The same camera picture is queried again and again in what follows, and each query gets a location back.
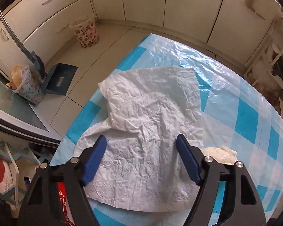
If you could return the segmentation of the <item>white lower kitchen cabinets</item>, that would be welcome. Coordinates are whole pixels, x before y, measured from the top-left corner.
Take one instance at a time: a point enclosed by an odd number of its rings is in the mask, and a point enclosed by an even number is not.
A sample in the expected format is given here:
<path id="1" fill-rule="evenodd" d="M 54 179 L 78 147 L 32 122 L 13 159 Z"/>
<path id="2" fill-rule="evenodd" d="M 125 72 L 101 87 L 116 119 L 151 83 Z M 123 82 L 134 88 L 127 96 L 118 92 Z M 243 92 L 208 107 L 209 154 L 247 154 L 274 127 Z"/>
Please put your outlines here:
<path id="1" fill-rule="evenodd" d="M 154 26 L 194 39 L 215 54 L 246 66 L 272 23 L 282 15 L 277 0 L 3 0 L 1 11 L 22 41 L 63 9 L 75 19 Z"/>

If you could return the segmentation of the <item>white shelf rack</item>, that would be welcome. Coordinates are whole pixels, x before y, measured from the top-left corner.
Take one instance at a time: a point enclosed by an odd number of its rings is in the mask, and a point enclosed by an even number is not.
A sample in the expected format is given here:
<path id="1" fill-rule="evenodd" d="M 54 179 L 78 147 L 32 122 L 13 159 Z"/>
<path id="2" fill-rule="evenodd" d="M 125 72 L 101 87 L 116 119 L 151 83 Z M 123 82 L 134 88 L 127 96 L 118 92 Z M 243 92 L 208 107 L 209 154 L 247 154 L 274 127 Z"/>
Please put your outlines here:
<path id="1" fill-rule="evenodd" d="M 283 17 L 272 23 L 244 78 L 258 91 L 283 92 Z"/>

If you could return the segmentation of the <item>red white plastic bag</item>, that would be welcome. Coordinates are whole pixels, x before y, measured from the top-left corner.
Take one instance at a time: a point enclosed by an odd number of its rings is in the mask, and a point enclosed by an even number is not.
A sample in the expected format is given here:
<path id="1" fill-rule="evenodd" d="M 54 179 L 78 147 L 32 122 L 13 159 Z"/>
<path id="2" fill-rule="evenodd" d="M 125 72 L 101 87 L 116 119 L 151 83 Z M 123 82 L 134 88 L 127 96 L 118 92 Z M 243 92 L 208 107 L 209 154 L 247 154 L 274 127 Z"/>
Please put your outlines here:
<path id="1" fill-rule="evenodd" d="M 0 158 L 0 193 L 3 194 L 9 189 L 18 186 L 18 183 L 19 169 L 16 162 Z"/>

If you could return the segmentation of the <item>white paper napkin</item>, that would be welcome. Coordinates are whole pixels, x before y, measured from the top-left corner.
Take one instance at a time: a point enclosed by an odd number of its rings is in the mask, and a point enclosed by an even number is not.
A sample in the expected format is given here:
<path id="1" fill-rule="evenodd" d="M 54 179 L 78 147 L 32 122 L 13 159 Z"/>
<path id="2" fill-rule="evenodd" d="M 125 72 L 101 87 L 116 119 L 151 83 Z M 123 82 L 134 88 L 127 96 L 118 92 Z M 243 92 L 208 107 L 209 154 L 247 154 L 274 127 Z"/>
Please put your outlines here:
<path id="1" fill-rule="evenodd" d="M 86 195 L 125 210 L 190 209 L 198 192 L 176 149 L 183 134 L 203 146 L 201 102 L 194 70 L 144 68 L 115 73 L 99 83 L 108 116 L 79 138 L 75 155 L 100 135 L 107 148 Z"/>

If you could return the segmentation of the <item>floral bag with trash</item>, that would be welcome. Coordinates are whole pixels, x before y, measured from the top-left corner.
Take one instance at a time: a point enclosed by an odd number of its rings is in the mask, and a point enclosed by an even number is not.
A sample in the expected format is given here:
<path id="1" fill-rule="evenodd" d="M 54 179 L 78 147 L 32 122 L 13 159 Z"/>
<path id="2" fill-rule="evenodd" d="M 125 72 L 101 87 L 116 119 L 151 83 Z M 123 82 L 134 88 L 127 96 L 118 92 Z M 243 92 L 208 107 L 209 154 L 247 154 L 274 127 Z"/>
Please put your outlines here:
<path id="1" fill-rule="evenodd" d="M 41 103 L 45 97 L 41 82 L 34 77 L 28 66 L 16 65 L 6 86 L 13 93 L 35 105 Z"/>

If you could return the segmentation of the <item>red snack wrapper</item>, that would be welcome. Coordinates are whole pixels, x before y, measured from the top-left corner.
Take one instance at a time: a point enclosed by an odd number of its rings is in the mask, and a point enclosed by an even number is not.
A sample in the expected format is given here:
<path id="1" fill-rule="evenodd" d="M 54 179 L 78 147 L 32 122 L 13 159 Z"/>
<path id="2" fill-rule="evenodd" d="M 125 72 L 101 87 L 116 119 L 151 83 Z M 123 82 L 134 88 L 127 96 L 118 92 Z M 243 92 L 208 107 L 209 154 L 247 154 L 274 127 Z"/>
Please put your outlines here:
<path id="1" fill-rule="evenodd" d="M 70 207 L 68 204 L 65 184 L 63 182 L 57 182 L 57 188 L 58 188 L 60 204 L 62 207 L 64 218 L 66 220 L 66 224 L 75 226 L 73 217 L 71 215 Z"/>

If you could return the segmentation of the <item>white tissue ball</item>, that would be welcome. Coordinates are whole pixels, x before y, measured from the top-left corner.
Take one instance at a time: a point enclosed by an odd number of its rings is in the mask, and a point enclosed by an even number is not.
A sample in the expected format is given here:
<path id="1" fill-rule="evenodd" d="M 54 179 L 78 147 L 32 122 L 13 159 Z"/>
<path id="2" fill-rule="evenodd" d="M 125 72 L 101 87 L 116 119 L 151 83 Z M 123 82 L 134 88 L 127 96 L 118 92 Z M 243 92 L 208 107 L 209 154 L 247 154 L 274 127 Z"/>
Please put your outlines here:
<path id="1" fill-rule="evenodd" d="M 211 156 L 218 163 L 234 165 L 237 162 L 237 152 L 227 148 L 225 146 L 222 147 L 206 147 L 203 148 L 202 153 L 204 156 Z"/>

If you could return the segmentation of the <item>dark blue dustpan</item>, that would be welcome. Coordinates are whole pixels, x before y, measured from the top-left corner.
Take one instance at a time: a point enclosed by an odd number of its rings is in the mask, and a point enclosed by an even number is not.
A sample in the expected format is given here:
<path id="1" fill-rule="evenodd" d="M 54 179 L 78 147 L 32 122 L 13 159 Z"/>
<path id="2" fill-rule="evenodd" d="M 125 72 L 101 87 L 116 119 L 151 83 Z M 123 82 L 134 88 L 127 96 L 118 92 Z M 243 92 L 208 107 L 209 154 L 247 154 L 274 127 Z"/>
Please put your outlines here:
<path id="1" fill-rule="evenodd" d="M 48 94 L 66 95 L 77 69 L 69 64 L 55 64 L 44 79 L 42 90 Z"/>

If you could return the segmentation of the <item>floral waste basket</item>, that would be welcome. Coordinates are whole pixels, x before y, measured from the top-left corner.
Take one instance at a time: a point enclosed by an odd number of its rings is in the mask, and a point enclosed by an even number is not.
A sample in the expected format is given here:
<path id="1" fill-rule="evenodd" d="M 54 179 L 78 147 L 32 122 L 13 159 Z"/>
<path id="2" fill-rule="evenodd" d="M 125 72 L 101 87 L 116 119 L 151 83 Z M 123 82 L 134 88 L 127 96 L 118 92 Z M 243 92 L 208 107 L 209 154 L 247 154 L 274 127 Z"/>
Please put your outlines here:
<path id="1" fill-rule="evenodd" d="M 73 31 L 81 47 L 92 47 L 100 41 L 100 36 L 98 35 L 95 22 L 95 15 L 92 14 L 83 15 L 68 25 L 71 31 Z"/>

